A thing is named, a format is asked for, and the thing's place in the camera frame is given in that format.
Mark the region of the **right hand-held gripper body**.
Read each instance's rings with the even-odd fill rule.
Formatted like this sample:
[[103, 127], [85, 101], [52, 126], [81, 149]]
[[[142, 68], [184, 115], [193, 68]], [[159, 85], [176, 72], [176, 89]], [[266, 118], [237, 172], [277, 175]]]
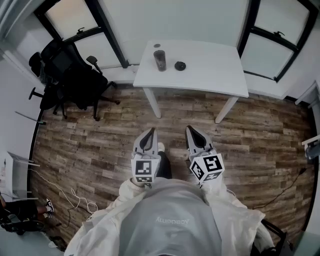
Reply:
[[223, 158], [214, 148], [194, 152], [189, 155], [189, 170], [197, 179], [197, 186], [214, 181], [224, 172]]

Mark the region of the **black canister with gold drawing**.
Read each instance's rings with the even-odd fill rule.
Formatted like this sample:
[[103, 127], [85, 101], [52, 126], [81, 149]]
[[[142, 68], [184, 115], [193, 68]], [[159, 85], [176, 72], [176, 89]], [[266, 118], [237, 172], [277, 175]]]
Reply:
[[160, 72], [164, 72], [167, 70], [167, 63], [166, 63], [166, 54], [164, 50], [156, 50], [153, 53], [155, 63], [157, 68]]

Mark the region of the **white side table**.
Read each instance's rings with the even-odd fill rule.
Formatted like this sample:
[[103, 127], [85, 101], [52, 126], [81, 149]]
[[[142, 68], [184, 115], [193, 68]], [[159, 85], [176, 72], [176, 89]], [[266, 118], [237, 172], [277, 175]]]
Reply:
[[320, 156], [320, 134], [301, 142], [304, 147], [305, 157], [312, 160]]

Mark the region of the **black office chair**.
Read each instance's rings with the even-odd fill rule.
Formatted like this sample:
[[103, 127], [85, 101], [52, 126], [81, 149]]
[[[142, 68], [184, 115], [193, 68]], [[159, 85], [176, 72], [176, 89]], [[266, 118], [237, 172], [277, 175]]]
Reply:
[[114, 81], [108, 81], [97, 64], [96, 57], [83, 59], [73, 42], [52, 40], [42, 52], [34, 53], [29, 59], [29, 67], [44, 85], [44, 93], [32, 89], [30, 97], [41, 98], [40, 109], [64, 110], [65, 102], [74, 103], [80, 110], [93, 107], [93, 118], [99, 121], [97, 109], [99, 101], [116, 105], [120, 101], [105, 97], [109, 87], [117, 88]]

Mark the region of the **person's right forearm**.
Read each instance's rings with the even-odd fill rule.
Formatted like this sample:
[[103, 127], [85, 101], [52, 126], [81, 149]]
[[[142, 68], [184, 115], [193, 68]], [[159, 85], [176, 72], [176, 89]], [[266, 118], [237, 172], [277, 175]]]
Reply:
[[207, 197], [209, 196], [217, 196], [218, 198], [230, 202], [231, 204], [237, 206], [237, 207], [244, 207], [244, 206], [232, 193], [230, 190], [227, 189], [224, 181], [223, 176], [220, 175], [216, 179], [209, 180], [204, 182], [201, 187], [201, 191], [203, 194]]

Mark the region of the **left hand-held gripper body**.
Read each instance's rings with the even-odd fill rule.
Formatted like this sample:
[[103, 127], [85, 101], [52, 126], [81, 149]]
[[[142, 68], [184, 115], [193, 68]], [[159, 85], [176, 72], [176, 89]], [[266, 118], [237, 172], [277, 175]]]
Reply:
[[155, 181], [160, 166], [159, 151], [133, 151], [131, 154], [132, 182], [138, 187], [151, 184]]

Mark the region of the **person's black trousers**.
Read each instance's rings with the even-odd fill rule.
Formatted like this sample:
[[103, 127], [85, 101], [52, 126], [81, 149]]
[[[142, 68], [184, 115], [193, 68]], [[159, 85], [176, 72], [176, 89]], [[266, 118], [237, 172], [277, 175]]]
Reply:
[[165, 179], [172, 179], [171, 163], [164, 151], [159, 151], [160, 156], [159, 168], [156, 176]]

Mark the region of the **person's left forearm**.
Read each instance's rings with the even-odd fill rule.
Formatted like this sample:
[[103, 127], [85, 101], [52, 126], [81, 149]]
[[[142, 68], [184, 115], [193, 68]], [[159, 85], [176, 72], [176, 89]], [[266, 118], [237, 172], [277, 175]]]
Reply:
[[119, 188], [119, 196], [105, 210], [108, 215], [127, 214], [139, 203], [150, 191], [147, 185], [139, 185], [128, 179]]

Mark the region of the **black-framed window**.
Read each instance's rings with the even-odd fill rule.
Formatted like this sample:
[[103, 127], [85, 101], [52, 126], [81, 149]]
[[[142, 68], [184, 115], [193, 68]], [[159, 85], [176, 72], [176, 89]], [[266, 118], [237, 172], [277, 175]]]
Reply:
[[[238, 44], [246, 74], [278, 83], [307, 42], [318, 16], [311, 0], [248, 0]], [[276, 36], [280, 31], [285, 36]]]
[[[45, 0], [34, 15], [53, 39], [74, 44], [84, 60], [97, 58], [101, 69], [129, 66], [102, 0]], [[84, 32], [77, 34], [82, 27]]]

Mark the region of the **person's grey shirt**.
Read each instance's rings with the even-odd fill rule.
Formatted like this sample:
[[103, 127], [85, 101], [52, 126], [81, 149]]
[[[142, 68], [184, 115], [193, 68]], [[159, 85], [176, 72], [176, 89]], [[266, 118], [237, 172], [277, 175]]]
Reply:
[[177, 179], [154, 183], [121, 223], [118, 256], [222, 256], [203, 192]]

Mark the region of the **thin rod with green tip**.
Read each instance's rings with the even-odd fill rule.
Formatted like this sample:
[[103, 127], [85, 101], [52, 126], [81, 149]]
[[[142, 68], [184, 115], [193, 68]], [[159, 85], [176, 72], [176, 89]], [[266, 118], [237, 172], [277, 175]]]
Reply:
[[24, 118], [27, 118], [27, 119], [29, 119], [29, 120], [32, 120], [32, 121], [36, 122], [36, 123], [39, 124], [39, 125], [46, 125], [46, 124], [47, 124], [45, 121], [38, 121], [38, 120], [36, 120], [36, 119], [34, 119], [34, 118], [32, 118], [32, 117], [29, 117], [29, 116], [27, 116], [27, 115], [24, 115], [24, 114], [22, 114], [22, 113], [20, 113], [20, 112], [18, 112], [18, 111], [14, 111], [14, 112], [15, 112], [16, 114], [24, 117]]

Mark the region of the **person's white jacket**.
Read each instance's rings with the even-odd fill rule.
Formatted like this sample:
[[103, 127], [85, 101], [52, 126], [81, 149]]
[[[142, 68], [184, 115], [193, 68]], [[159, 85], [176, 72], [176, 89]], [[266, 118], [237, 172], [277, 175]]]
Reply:
[[[257, 229], [265, 215], [214, 195], [204, 195], [204, 200], [211, 207], [221, 237], [221, 256], [250, 256]], [[128, 214], [111, 216], [106, 208], [95, 212], [71, 239], [64, 256], [119, 256], [121, 224]]]

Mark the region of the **white side desk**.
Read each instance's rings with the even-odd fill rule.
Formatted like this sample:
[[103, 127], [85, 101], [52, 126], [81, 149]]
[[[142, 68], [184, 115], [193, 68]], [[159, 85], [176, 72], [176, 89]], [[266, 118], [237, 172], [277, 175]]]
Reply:
[[302, 103], [305, 98], [312, 98], [313, 101], [307, 105], [308, 109], [320, 104], [320, 80], [317, 79], [313, 84], [294, 102], [295, 105]]

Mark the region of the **black chair frame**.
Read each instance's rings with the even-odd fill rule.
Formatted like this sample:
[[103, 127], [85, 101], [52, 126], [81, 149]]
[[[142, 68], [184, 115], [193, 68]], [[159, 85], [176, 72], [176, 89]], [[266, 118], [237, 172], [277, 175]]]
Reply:
[[[280, 238], [274, 245], [270, 232]], [[252, 244], [250, 256], [294, 256], [293, 245], [287, 239], [288, 234], [279, 227], [263, 219]]]

